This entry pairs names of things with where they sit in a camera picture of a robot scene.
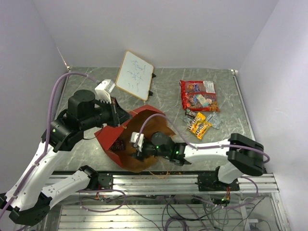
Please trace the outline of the red paper bag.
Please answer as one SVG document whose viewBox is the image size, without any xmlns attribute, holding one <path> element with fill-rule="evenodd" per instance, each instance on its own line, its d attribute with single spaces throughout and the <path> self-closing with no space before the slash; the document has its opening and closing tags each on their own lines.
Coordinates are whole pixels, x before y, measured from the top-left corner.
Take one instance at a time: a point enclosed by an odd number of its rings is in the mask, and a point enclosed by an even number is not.
<svg viewBox="0 0 308 231">
<path fill-rule="evenodd" d="M 128 110 L 128 114 L 131 119 L 116 128 L 106 126 L 95 132 L 95 137 L 108 158 L 121 169 L 140 173 L 157 163 L 158 158 L 147 154 L 138 160 L 133 156 L 146 147 L 154 133 L 163 132 L 171 138 L 175 132 L 169 128 L 166 114 L 153 106 Z"/>
</svg>

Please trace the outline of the brown M&M packet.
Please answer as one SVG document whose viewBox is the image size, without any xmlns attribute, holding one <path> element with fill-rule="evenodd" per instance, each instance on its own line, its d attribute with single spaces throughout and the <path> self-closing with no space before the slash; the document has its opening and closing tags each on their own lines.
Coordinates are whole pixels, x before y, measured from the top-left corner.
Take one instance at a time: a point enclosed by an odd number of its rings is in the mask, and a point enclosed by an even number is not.
<svg viewBox="0 0 308 231">
<path fill-rule="evenodd" d="M 123 150 L 126 149 L 125 142 L 124 142 L 122 139 L 117 139 L 117 140 L 112 144 L 112 146 L 110 147 L 110 149 L 111 149 L 113 152 L 123 151 Z"/>
</svg>

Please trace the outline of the red cookie snack bag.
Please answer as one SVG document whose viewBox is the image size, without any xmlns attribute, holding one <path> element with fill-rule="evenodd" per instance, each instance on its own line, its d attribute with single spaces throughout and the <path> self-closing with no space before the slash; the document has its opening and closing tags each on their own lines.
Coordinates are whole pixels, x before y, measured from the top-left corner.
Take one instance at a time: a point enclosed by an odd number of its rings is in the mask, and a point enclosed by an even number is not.
<svg viewBox="0 0 308 231">
<path fill-rule="evenodd" d="M 180 81 L 182 108 L 194 112 L 219 112 L 213 81 Z"/>
</svg>

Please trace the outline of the yellow M&M packet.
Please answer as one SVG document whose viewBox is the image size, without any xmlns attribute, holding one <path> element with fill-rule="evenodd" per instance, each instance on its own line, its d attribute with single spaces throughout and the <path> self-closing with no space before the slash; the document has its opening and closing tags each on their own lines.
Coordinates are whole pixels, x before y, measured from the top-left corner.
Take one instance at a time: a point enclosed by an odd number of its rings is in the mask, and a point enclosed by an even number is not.
<svg viewBox="0 0 308 231">
<path fill-rule="evenodd" d="M 200 123 L 195 132 L 196 137 L 201 140 L 210 127 L 212 127 L 212 124 L 207 121 Z"/>
<path fill-rule="evenodd" d="M 200 112 L 196 114 L 196 116 L 193 118 L 193 120 L 189 123 L 187 130 L 189 130 L 192 133 L 195 133 L 198 129 L 198 127 L 206 121 L 206 116 Z"/>
</svg>

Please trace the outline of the silver foil snack packet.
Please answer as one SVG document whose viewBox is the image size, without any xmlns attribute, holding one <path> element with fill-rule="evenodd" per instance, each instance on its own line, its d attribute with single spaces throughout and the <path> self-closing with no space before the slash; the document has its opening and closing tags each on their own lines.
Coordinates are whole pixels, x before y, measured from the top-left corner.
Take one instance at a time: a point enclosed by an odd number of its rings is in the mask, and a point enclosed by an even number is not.
<svg viewBox="0 0 308 231">
<path fill-rule="evenodd" d="M 215 128 L 215 129 L 219 129 L 221 123 L 224 122 L 224 120 L 221 119 L 221 118 L 217 115 L 216 112 L 211 113 L 211 114 L 207 117 L 206 121 L 207 121 L 208 123 L 210 123 L 210 124 L 212 125 L 212 127 Z"/>
</svg>

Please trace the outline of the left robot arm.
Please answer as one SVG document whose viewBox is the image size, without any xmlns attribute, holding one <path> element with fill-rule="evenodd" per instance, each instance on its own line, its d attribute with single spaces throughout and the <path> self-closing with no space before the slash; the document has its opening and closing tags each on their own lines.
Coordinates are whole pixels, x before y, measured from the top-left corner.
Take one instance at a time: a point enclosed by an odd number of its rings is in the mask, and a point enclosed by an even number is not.
<svg viewBox="0 0 308 231">
<path fill-rule="evenodd" d="M 78 90 L 68 99 L 67 109 L 50 122 L 38 150 L 18 182 L 0 195 L 0 207 L 10 212 L 15 223 L 34 226 L 60 201 L 79 190 L 93 191 L 98 173 L 88 165 L 72 176 L 46 186 L 46 181 L 73 147 L 84 139 L 84 132 L 104 125 L 117 128 L 131 119 L 131 114 L 111 98 L 97 100 L 90 90 Z"/>
</svg>

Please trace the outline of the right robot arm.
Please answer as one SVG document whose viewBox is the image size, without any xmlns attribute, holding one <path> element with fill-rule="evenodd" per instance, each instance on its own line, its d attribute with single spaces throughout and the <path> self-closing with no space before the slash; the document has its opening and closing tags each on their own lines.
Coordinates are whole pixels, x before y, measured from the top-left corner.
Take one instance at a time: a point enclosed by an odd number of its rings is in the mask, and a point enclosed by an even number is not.
<svg viewBox="0 0 308 231">
<path fill-rule="evenodd" d="M 216 167 L 216 175 L 212 178 L 213 187 L 219 191 L 242 175 L 259 177 L 264 172 L 263 145 L 238 133 L 222 141 L 197 144 L 174 142 L 163 132 L 156 132 L 150 139 L 142 138 L 137 150 L 141 159 L 159 156 L 179 166 L 227 161 Z"/>
</svg>

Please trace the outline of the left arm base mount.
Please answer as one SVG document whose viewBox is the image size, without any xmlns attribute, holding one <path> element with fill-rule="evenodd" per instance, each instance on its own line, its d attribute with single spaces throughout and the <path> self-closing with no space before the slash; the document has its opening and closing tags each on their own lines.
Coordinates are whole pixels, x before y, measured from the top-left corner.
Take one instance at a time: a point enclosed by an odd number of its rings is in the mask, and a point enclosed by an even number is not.
<svg viewBox="0 0 308 231">
<path fill-rule="evenodd" d="M 98 190 L 110 190 L 113 188 L 113 176 L 109 173 L 101 173 L 98 175 Z"/>
</svg>

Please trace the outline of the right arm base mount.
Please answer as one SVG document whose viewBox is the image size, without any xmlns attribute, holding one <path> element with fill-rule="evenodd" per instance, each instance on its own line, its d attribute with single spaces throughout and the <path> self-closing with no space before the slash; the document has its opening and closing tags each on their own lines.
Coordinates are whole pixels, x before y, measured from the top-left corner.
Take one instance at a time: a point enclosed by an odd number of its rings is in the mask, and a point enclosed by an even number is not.
<svg viewBox="0 0 308 231">
<path fill-rule="evenodd" d="M 218 177 L 214 171 L 199 174 L 196 185 L 198 186 L 198 190 L 200 192 L 218 192 L 226 191 L 227 189 L 230 189 L 231 191 L 240 190 L 237 179 L 230 184 L 222 183 L 218 181 Z"/>
</svg>

